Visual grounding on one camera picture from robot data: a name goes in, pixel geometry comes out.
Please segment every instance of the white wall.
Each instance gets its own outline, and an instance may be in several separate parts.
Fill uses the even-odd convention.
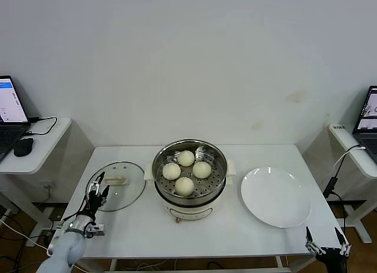
[[[94,146],[296,143],[315,174],[376,80],[375,1],[0,0],[0,73]]]

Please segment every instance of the white desk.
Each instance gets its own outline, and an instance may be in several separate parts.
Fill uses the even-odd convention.
[[[34,133],[44,133],[54,123],[54,119],[43,120],[34,123],[30,130]],[[33,220],[38,222],[31,236],[40,235],[43,229],[49,229],[52,221],[48,219],[54,208],[46,208],[44,213],[40,212],[20,189],[13,183],[12,176],[8,175],[27,175],[37,172],[47,157],[53,151],[67,128],[71,124],[71,119],[66,117],[59,117],[54,128],[43,136],[28,136],[34,139],[34,144],[30,154],[24,157],[16,157],[13,150],[8,153],[6,158],[0,162],[0,192],[6,196],[10,201],[16,204],[21,210],[28,214]]]
[[[348,126],[335,123],[329,126],[329,130],[345,150],[359,144],[359,142],[350,133],[352,129],[350,129]],[[359,168],[363,175],[370,179],[377,179],[377,164],[365,150],[354,150],[348,153],[348,156],[353,160],[353,162],[355,162],[355,165]],[[360,205],[357,210],[353,210],[351,205],[345,205],[345,210],[348,214],[346,218],[346,227],[354,227],[361,241],[365,244],[370,244],[372,239],[362,224],[361,219],[375,208],[377,208],[377,197],[367,200]],[[340,219],[339,223],[343,225],[343,220]]]
[[[234,161],[237,175],[233,178],[233,185],[226,186],[219,207],[210,216],[176,224],[162,207],[154,186],[146,186],[131,206],[116,212],[97,212],[96,222],[105,224],[105,236],[87,241],[84,258],[306,255],[305,226],[310,228],[319,245],[339,247],[334,227],[341,229],[296,146],[218,147],[228,159]],[[131,161],[144,169],[160,149],[148,146],[96,148],[64,217],[77,211],[87,182],[98,169],[117,161]],[[260,166],[284,168],[308,187],[312,213],[303,225],[290,229],[275,228],[258,220],[243,206],[239,197],[240,181],[247,172]]]

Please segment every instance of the power cord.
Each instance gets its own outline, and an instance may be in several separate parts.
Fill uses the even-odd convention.
[[[52,126],[48,129],[48,131],[46,131],[45,133],[33,133],[32,131],[27,131],[26,133],[23,133],[23,136],[44,136],[44,135],[48,134],[52,130],[52,128],[57,124],[58,118],[56,118],[56,117],[48,117],[48,118],[33,117],[33,118],[29,118],[30,123],[36,123],[38,121],[49,120],[49,119],[55,119],[55,121],[52,124]]]
[[[341,161],[340,161],[340,164],[339,164],[339,167],[338,167],[338,170],[336,171],[335,175],[334,175],[333,177],[331,177],[329,183],[327,184],[327,186],[325,187],[325,190],[323,191],[323,196],[324,196],[325,198],[328,198],[329,195],[331,194],[331,192],[332,192],[332,191],[334,190],[334,188],[335,188],[335,184],[336,184],[336,182],[338,181],[338,174],[339,174],[339,172],[340,172],[340,169],[341,169],[341,167],[342,167],[342,165],[343,165],[344,160],[346,159],[346,155],[347,155],[348,153],[350,153],[351,151],[359,150],[359,149],[365,149],[365,147],[364,147],[364,146],[361,146],[361,145],[359,145],[359,144],[354,145],[354,146],[348,148],[347,151],[344,152],[343,155],[341,155],[341,157],[335,162],[335,164],[334,164],[332,170],[335,168],[336,164],[341,160]]]
[[[23,236],[25,239],[29,240],[30,242],[32,242],[32,243],[35,244],[36,246],[38,246],[38,247],[40,247],[40,248],[43,248],[44,250],[47,251],[47,248],[46,248],[46,247],[44,247],[44,246],[42,246],[42,245],[40,245],[40,244],[34,242],[34,241],[33,241],[32,239],[30,239],[29,237],[27,237],[27,236],[25,236],[24,234],[22,234],[22,233],[16,231],[16,230],[13,229],[12,227],[10,227],[7,223],[5,223],[3,220],[0,219],[0,222],[3,223],[6,227],[8,227],[10,230],[12,230],[12,231],[14,231],[15,233],[17,233],[17,234]],[[84,272],[84,273],[89,273],[88,271],[83,270],[83,269],[81,269],[80,267],[78,267],[78,266],[76,266],[76,265],[74,265],[74,266],[75,266],[77,269],[79,269],[79,270],[81,270],[82,272]]]

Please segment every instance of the wooden floor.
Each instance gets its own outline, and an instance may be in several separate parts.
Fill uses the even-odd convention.
[[[342,215],[341,208],[332,207],[335,216],[340,217]],[[64,208],[56,208],[52,214],[52,219],[58,221],[60,220],[60,215],[64,213]],[[25,233],[29,233],[34,227],[35,222],[28,217],[23,212],[14,216],[14,219],[20,223]],[[13,228],[19,230],[19,226],[13,222],[8,221],[9,225]],[[372,244],[365,245],[363,244],[357,233],[352,228],[347,228],[346,236],[349,242],[352,244],[352,250],[350,253],[350,258],[348,260],[348,273],[376,273],[377,272],[377,212],[373,211],[368,216],[363,219],[363,224],[367,228],[371,238],[375,241]],[[6,227],[0,229],[0,236],[18,239],[19,235],[13,233]],[[43,245],[43,239],[39,239],[39,244]],[[14,263],[3,256],[8,256],[14,259],[17,256],[18,251],[20,250],[23,241],[7,241],[0,239],[0,273],[6,273],[14,270]],[[47,258],[45,250],[34,247],[26,248],[22,254],[22,259],[20,266],[25,266],[32,264],[34,262],[42,262]],[[287,258],[288,263],[293,262],[297,257],[289,256]],[[152,260],[122,260],[118,262],[117,270],[127,270],[127,269],[136,269],[140,267],[143,270],[142,264],[158,264],[163,260],[152,259]],[[283,265],[286,265],[286,259],[282,258]],[[98,261],[105,269],[109,269],[110,261],[101,260]],[[22,273],[32,273],[36,272],[40,263],[33,264],[29,267],[21,269]],[[202,259],[178,259],[177,262],[175,259],[170,259],[160,264],[158,267],[154,267],[155,270],[173,270],[174,264],[176,270],[199,270],[199,269],[243,269],[243,268],[263,268],[263,267],[275,267],[276,261],[275,258],[202,258]],[[78,269],[74,269],[73,272],[81,272]],[[316,261],[303,269],[301,273],[325,273],[326,268],[323,264]]]

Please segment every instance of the laptop keyboard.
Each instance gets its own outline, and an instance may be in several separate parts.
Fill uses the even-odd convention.
[[[365,145],[373,154],[377,154],[377,139],[363,139],[363,145]]]
[[[9,146],[19,137],[19,131],[0,130],[0,146]]]

